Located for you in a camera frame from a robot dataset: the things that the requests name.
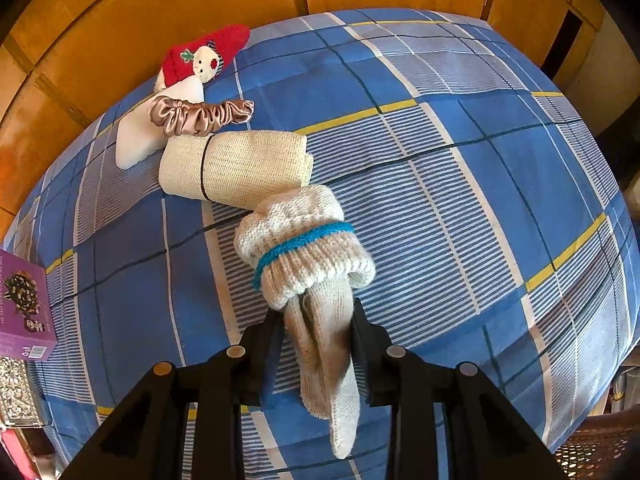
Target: barcode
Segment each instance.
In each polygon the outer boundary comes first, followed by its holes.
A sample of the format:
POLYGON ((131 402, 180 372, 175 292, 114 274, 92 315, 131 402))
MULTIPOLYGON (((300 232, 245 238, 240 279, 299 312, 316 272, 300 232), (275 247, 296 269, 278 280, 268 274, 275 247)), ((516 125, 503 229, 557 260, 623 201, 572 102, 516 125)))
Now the barcode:
POLYGON ((44 352, 47 351, 47 347, 46 346, 36 346, 34 345, 31 348, 31 351, 29 352, 29 359, 40 359, 43 355, 44 352))

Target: black elastic band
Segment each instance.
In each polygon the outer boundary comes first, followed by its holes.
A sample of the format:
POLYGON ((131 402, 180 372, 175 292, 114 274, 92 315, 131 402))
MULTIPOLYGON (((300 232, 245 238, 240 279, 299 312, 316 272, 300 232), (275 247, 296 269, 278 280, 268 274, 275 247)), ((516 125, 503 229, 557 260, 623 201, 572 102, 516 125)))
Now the black elastic band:
POLYGON ((200 190, 202 191, 202 195, 204 198, 211 202, 211 199, 207 196, 206 191, 204 191, 204 157, 207 155, 207 149, 209 148, 209 143, 213 139, 213 135, 209 136, 207 139, 207 143, 204 145, 204 150, 202 152, 202 160, 200 161, 200 190))

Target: blue checkered fabric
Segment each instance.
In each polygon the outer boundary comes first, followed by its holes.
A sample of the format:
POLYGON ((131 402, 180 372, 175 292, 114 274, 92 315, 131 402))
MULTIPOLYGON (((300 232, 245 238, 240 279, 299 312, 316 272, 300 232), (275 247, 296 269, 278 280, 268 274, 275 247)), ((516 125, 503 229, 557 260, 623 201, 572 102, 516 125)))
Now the blue checkered fabric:
MULTIPOLYGON (((267 309, 233 250, 245 212, 165 195, 161 153, 116 167, 119 119, 151 91, 78 137, 4 240, 47 269, 59 343, 30 372, 64 463, 154 363, 202 362, 267 309)), ((205 96, 255 101, 229 129, 308 135, 312 181, 376 261, 372 322, 429 362, 476 362, 551 449, 564 441, 638 341, 640 258, 593 137, 537 67, 479 20, 345 10, 253 30, 205 96)), ((248 478, 382 479, 388 425, 363 406, 336 460, 286 341, 270 405, 242 414, 248 478)), ((192 446, 193 421, 185 478, 192 446)))

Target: green holly leaf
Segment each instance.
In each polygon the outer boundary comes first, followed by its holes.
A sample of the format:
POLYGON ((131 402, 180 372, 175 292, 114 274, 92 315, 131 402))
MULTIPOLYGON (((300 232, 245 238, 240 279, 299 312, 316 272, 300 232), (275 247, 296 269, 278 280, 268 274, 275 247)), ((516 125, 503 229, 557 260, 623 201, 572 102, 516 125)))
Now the green holly leaf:
POLYGON ((182 58, 182 60, 185 63, 190 63, 191 61, 193 61, 193 59, 195 58, 193 52, 191 50, 189 50, 188 48, 185 48, 181 53, 180 53, 180 57, 182 58))

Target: rolled cloth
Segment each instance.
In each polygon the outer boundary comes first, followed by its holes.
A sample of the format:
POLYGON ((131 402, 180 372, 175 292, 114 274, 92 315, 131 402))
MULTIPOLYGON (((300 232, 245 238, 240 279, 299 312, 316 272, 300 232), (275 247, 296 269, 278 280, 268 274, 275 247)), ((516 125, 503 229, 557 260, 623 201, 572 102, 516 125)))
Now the rolled cloth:
POLYGON ((250 130, 170 137, 158 179, 165 193, 253 210, 269 195, 307 186, 306 137, 250 130))
POLYGON ((254 102, 236 99, 222 103, 190 103, 182 99, 158 96, 149 112, 151 122, 162 126, 167 137, 208 135, 226 124, 241 124, 254 114, 254 102))
POLYGON ((303 404, 329 420, 334 455, 345 458, 360 415, 351 360, 351 288, 373 280, 371 256, 326 186, 268 197, 242 219, 234 247, 255 269, 254 286, 269 306, 284 309, 303 404))

